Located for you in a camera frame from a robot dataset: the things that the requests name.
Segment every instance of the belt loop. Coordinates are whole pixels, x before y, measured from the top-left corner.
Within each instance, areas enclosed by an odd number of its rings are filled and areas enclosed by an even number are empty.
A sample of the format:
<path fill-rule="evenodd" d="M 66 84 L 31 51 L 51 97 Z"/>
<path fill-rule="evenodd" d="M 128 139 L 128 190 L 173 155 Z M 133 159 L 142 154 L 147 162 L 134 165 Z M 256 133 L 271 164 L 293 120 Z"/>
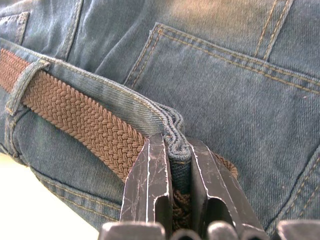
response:
<path fill-rule="evenodd" d="M 6 103 L 5 111 L 8 114 L 10 114 L 11 116 L 14 116 L 16 114 L 20 106 L 21 98 L 23 97 L 24 92 L 27 89 L 27 86 L 30 83 L 31 79 L 34 77 L 37 71 L 44 69 L 49 65 L 49 62 L 44 61 L 43 59 L 38 59 L 23 70 L 13 86 L 13 89 L 10 93 L 9 101 Z"/>

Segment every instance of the denim fabric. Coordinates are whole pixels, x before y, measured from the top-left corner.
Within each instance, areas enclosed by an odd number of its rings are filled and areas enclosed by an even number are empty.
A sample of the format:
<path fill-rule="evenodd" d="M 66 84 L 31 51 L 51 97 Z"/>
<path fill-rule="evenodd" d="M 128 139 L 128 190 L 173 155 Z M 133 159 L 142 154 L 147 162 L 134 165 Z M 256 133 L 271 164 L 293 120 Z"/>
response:
<path fill-rule="evenodd" d="M 2 23 L 23 13 L 25 29 L 17 17 Z M 202 140 L 237 166 L 272 234 L 281 219 L 320 218 L 318 16 L 315 0 L 6 1 L 0 46 L 50 62 L 50 74 L 145 136 L 177 134 L 173 158 L 188 163 L 179 130 Z M 95 227 L 118 219 L 116 175 L 33 112 L 8 117 L 3 89 L 0 99 L 5 151 Z M 176 183 L 188 178 L 171 167 Z"/>
<path fill-rule="evenodd" d="M 45 69 L 49 65 L 49 62 L 40 59 L 31 63 L 28 67 L 25 68 L 23 73 L 21 73 L 21 75 L 14 84 L 14 87 L 10 93 L 10 99 L 5 106 L 5 110 L 11 116 L 14 116 L 17 113 L 24 92 L 28 84 L 30 83 L 31 79 L 34 77 L 35 73 L 39 70 Z"/>

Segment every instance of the back pocket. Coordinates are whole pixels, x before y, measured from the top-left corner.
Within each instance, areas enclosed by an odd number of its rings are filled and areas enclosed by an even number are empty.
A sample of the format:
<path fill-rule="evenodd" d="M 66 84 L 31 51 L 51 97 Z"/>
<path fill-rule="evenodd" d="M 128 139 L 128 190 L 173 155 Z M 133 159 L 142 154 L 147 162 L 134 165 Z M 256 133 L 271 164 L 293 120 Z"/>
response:
<path fill-rule="evenodd" d="M 176 109 L 187 136 L 236 165 L 265 228 L 320 143 L 318 79 L 163 24 L 154 26 L 125 85 Z"/>
<path fill-rule="evenodd" d="M 0 38 L 21 45 L 28 17 L 28 12 L 0 17 Z"/>

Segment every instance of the black clamp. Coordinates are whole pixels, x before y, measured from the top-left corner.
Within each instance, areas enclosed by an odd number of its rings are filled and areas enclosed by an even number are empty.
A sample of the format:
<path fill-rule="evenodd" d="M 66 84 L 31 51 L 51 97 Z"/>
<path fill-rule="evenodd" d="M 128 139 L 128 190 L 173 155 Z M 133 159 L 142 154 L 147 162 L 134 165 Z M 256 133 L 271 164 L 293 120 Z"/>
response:
<path fill-rule="evenodd" d="M 161 134 L 148 138 L 124 187 L 120 222 L 105 223 L 98 240 L 269 240 L 238 181 L 199 140 L 189 139 L 192 230 L 172 235 L 173 191 Z M 313 240 L 320 221 L 281 221 L 273 240 Z"/>

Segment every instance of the woven belt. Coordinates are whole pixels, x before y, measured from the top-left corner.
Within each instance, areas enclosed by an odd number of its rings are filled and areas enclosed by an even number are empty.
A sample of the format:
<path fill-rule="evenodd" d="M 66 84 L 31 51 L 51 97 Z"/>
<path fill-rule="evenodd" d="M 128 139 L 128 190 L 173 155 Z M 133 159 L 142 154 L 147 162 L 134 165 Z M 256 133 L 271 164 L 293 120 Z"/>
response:
<path fill-rule="evenodd" d="M 0 86 L 10 93 L 30 63 L 1 49 Z M 28 84 L 21 103 L 70 134 L 123 181 L 145 139 L 129 124 L 70 85 L 40 70 Z"/>

